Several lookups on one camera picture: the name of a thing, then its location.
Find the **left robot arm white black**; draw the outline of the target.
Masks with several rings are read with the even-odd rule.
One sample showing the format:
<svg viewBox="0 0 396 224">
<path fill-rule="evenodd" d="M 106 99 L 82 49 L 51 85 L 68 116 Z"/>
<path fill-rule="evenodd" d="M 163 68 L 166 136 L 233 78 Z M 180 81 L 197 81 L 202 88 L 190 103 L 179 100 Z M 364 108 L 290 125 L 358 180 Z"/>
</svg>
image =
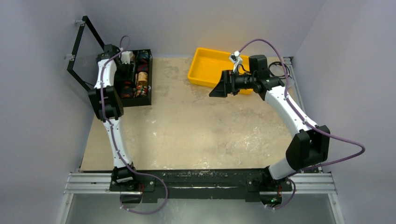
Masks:
<svg viewBox="0 0 396 224">
<path fill-rule="evenodd" d="M 97 81 L 88 91 L 88 97 L 96 117 L 106 129 L 112 150 L 113 170 L 109 190 L 134 191 L 139 186 L 139 178 L 135 174 L 133 161 L 123 138 L 121 130 L 123 105 L 114 86 L 117 69 L 129 65 L 130 61 L 122 59 L 127 53 L 117 46 L 107 44 L 103 50 L 104 52 L 96 58 L 99 69 Z"/>
</svg>

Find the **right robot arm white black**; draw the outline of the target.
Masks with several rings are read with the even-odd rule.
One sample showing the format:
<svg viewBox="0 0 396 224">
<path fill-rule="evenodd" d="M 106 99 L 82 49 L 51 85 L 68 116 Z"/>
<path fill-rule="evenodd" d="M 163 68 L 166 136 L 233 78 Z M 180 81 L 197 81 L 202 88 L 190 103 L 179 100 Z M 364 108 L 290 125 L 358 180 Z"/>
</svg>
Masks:
<svg viewBox="0 0 396 224">
<path fill-rule="evenodd" d="M 266 56 L 250 56 L 250 70 L 242 75 L 239 67 L 243 60 L 239 52 L 232 53 L 229 59 L 233 62 L 233 69 L 222 71 L 218 84 L 209 96 L 225 98 L 229 94 L 237 95 L 240 90 L 252 89 L 277 112 L 292 136 L 285 157 L 265 168 L 263 186 L 273 190 L 280 185 L 281 179 L 326 161 L 330 130 L 310 119 L 290 97 L 284 82 L 270 75 Z"/>
</svg>

